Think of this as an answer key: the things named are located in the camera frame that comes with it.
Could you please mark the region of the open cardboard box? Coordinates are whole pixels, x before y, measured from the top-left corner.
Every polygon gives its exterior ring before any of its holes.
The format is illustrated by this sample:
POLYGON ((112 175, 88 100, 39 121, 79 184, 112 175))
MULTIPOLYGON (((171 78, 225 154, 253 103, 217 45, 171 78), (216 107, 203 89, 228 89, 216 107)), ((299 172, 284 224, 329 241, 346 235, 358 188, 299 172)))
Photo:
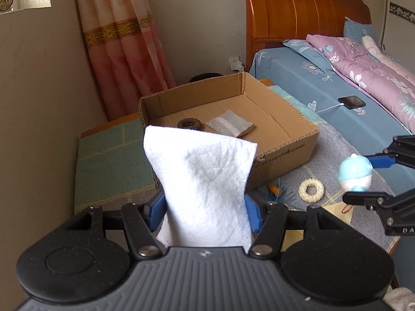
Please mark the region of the open cardboard box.
POLYGON ((185 118, 205 124, 228 110, 254 125, 244 136, 258 145, 248 189, 311 159, 319 129, 287 100, 246 72, 177 86, 143 97, 138 105, 144 127, 175 127, 185 118))

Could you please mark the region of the brown hair scrunchie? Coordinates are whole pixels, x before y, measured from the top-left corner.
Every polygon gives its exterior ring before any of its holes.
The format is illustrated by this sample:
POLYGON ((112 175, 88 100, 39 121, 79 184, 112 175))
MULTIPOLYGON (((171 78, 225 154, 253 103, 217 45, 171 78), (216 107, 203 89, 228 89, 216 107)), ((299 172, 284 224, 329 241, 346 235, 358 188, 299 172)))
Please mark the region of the brown hair scrunchie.
POLYGON ((203 123, 198 120, 197 118, 184 118, 178 121, 177 123, 178 129, 189 129, 194 131, 203 131, 203 123))

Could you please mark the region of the blue pillow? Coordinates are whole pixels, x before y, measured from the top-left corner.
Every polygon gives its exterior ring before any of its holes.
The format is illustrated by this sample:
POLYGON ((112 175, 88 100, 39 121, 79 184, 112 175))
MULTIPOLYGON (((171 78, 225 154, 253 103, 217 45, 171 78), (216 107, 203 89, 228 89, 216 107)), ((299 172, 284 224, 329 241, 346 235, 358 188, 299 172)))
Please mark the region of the blue pillow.
POLYGON ((370 36, 376 43, 378 42, 378 37, 372 24, 358 23, 348 17, 345 17, 343 36, 351 38, 361 45, 363 45, 362 38, 364 36, 370 36))

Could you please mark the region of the pink patterned curtain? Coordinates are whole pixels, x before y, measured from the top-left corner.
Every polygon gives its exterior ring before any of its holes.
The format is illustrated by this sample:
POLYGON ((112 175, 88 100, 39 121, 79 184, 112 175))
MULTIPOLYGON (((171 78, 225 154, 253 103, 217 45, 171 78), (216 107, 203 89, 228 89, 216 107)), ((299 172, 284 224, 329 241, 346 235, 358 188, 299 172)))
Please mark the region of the pink patterned curtain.
POLYGON ((77 0, 84 41, 109 120, 176 86, 148 0, 77 0))

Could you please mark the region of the cream hair scrunchie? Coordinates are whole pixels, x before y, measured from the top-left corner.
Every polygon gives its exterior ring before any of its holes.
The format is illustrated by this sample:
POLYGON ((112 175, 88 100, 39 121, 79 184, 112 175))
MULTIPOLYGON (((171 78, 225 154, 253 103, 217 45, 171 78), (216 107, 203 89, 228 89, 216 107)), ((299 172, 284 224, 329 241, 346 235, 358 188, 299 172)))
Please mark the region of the cream hair scrunchie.
POLYGON ((320 201, 324 196, 324 192, 325 188, 323 183, 316 178, 304 180, 298 188, 300 199, 309 204, 320 201))

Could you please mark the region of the blue white plush toy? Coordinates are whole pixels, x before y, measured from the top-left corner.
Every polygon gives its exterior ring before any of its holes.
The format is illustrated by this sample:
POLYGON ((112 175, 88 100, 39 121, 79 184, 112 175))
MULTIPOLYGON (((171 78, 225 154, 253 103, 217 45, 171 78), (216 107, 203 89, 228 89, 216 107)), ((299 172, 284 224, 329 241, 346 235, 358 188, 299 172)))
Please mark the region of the blue white plush toy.
POLYGON ((367 192, 372 183, 372 170, 368 158, 352 154, 339 166, 338 182, 344 192, 367 192))

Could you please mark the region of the grey lace sachet pillow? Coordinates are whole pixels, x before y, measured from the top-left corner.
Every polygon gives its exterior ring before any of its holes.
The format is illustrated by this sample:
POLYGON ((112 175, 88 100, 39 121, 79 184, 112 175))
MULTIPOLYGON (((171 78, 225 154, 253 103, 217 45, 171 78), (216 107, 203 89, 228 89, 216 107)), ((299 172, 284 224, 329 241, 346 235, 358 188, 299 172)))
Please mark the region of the grey lace sachet pillow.
POLYGON ((217 134, 234 138, 240 138, 255 128, 254 123, 246 121, 231 110, 227 110, 205 124, 217 134))

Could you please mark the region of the black waste bin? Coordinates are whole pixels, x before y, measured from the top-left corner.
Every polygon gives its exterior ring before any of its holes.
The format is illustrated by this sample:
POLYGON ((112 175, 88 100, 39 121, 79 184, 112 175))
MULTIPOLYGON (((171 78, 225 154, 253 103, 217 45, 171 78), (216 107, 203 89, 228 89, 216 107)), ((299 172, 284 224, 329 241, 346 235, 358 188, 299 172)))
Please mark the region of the black waste bin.
POLYGON ((197 82, 197 81, 202 81, 202 80, 205 80, 205 79, 211 79, 211 78, 215 78, 215 77, 219 77, 219 76, 222 76, 222 74, 216 73, 216 72, 207 72, 207 73, 198 74, 196 76, 193 76, 189 80, 189 82, 194 83, 194 82, 197 82))

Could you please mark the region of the blue floral bed sheet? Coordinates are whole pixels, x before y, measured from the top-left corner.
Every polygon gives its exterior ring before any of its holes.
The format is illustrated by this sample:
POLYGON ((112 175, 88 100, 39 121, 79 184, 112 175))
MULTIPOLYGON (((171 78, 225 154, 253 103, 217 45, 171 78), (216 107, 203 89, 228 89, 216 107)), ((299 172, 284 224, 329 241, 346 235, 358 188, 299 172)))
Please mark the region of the blue floral bed sheet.
MULTIPOLYGON (((356 154, 382 152, 392 143, 394 136, 407 133, 376 101, 338 74, 326 74, 320 69, 314 63, 314 51, 307 49, 308 56, 297 52, 301 43, 296 40, 294 47, 266 48, 257 52, 250 74, 256 79, 269 80, 272 87, 282 88, 312 114, 319 115, 356 149, 356 154), (338 98, 346 96, 358 96, 366 106, 348 110, 338 102, 338 98)), ((399 237, 397 246, 390 254, 399 286, 413 290, 414 237, 399 237)))

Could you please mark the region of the pink floral quilt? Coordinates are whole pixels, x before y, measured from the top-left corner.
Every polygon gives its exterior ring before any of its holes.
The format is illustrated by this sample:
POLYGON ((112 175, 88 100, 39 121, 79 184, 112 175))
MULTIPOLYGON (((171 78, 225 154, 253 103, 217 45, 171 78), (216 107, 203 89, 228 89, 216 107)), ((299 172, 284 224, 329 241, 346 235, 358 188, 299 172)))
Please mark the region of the pink floral quilt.
POLYGON ((337 72, 414 132, 414 84, 411 81, 375 60, 363 45, 351 38, 309 34, 306 40, 324 54, 337 72))

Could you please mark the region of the floral pouch with teal cord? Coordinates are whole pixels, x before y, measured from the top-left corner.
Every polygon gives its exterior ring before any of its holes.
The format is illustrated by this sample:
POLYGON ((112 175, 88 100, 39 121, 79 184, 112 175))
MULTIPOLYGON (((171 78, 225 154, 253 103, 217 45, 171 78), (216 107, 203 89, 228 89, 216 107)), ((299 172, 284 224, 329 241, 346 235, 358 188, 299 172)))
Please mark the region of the floral pouch with teal cord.
POLYGON ((279 182, 261 185, 256 189, 256 192, 265 203, 278 202, 289 205, 298 198, 297 194, 279 182))

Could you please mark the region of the white cloth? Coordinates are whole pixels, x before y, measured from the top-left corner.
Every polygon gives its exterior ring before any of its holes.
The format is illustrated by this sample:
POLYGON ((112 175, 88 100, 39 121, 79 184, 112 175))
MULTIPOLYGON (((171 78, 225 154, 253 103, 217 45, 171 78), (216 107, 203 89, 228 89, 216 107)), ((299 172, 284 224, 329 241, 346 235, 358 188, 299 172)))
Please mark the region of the white cloth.
POLYGON ((249 250, 253 236, 244 194, 255 143, 148 126, 143 148, 167 201, 167 214, 157 235, 164 246, 249 250))

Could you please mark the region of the wooden bed headboard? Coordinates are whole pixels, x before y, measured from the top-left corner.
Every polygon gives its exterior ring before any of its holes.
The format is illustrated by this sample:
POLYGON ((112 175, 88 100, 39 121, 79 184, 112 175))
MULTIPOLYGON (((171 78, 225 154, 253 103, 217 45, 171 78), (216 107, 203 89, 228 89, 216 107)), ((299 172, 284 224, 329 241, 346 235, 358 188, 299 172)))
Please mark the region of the wooden bed headboard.
POLYGON ((347 18, 371 23, 369 7, 362 0, 245 1, 247 71, 256 52, 279 47, 286 39, 305 39, 308 34, 341 37, 347 18))

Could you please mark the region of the black smartphone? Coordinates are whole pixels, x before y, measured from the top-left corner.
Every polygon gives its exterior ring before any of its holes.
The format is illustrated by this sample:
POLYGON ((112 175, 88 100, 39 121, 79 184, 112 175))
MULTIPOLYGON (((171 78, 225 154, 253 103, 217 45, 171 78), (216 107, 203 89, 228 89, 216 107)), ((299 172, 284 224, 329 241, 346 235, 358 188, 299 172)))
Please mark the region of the black smartphone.
POLYGON ((341 97, 338 98, 338 102, 341 103, 342 106, 345 106, 348 110, 354 110, 366 106, 366 103, 358 96, 341 97))

